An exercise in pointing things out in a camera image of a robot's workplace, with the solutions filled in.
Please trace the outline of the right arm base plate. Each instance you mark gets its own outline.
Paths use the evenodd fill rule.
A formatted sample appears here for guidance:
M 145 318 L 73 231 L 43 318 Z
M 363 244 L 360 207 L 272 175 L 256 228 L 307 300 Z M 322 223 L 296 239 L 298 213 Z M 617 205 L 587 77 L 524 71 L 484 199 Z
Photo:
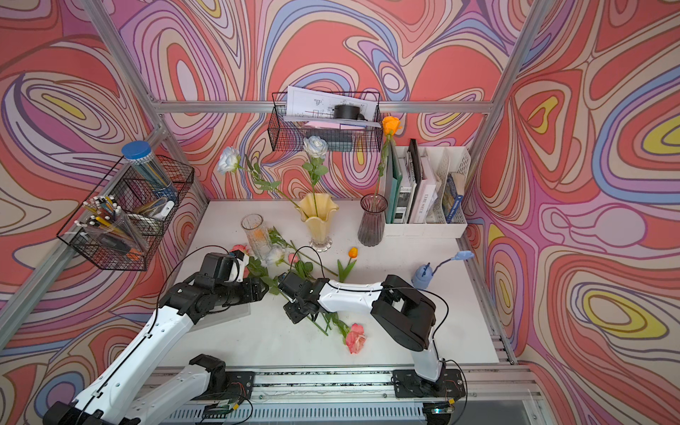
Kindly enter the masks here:
M 396 369 L 391 374 L 396 398 L 452 398 L 467 396 L 467 385 L 458 368 L 442 368 L 437 381 L 421 378 L 413 369 Z

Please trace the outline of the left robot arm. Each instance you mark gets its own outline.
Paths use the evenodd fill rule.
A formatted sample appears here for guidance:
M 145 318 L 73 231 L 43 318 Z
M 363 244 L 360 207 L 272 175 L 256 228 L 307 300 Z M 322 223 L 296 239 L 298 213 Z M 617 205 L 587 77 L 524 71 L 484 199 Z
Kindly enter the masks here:
M 208 253 L 200 269 L 172 286 L 152 318 L 123 353 L 69 403 L 57 402 L 45 424 L 159 424 L 182 404 L 230 387 L 224 361 L 199 354 L 178 375 L 143 397 L 147 379 L 169 351 L 216 307 L 261 301 L 265 283 L 246 276 L 249 257 L 241 250 Z

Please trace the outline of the pink rose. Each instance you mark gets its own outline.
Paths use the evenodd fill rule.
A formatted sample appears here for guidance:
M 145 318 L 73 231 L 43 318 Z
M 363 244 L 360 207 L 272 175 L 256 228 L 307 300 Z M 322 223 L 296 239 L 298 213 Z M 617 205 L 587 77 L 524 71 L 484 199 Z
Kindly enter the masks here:
M 252 255 L 253 253 L 251 252 L 251 248 L 247 244 L 236 244 L 234 245 L 230 251 L 241 251 L 242 253 Z
M 359 354 L 366 343 L 366 335 L 364 327 L 361 324 L 354 323 L 352 326 L 342 321 L 337 313 L 323 313 L 322 318 L 325 326 L 322 327 L 322 333 L 329 336 L 333 329 L 337 330 L 344 340 L 350 354 Z

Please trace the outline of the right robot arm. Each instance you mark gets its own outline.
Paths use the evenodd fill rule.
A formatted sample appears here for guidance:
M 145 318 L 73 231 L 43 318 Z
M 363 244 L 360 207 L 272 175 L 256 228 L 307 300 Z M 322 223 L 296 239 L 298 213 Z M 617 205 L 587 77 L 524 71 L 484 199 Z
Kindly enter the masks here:
M 288 297 L 284 311 L 297 324 L 319 313 L 356 313 L 371 316 L 398 345 L 409 350 L 414 373 L 437 382 L 443 364 L 435 346 L 436 305 L 422 290 L 389 274 L 378 283 L 340 283 L 328 278 L 309 280 L 293 272 L 278 278 L 278 289 Z

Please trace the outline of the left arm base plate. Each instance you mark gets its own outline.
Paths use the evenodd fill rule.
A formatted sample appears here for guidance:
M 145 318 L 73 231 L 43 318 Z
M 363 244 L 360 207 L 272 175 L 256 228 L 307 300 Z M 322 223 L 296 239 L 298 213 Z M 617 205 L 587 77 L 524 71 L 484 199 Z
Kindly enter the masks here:
M 204 396 L 208 398 L 250 399 L 256 374 L 253 371 L 224 371 L 212 373 Z

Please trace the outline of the orange rose tall stem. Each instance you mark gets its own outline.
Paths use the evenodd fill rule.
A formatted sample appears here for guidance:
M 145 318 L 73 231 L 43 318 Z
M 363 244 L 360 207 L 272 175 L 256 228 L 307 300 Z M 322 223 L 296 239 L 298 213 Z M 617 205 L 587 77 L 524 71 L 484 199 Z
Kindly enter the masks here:
M 378 164 L 378 180 L 377 186 L 374 189 L 374 195 L 378 194 L 380 187 L 380 180 L 385 174 L 385 168 L 387 166 L 388 154 L 391 151 L 391 145 L 395 142 L 394 136 L 401 129 L 401 121 L 399 118 L 394 116 L 386 116 L 382 119 L 382 128 L 384 131 L 385 141 L 381 148 L 380 162 Z

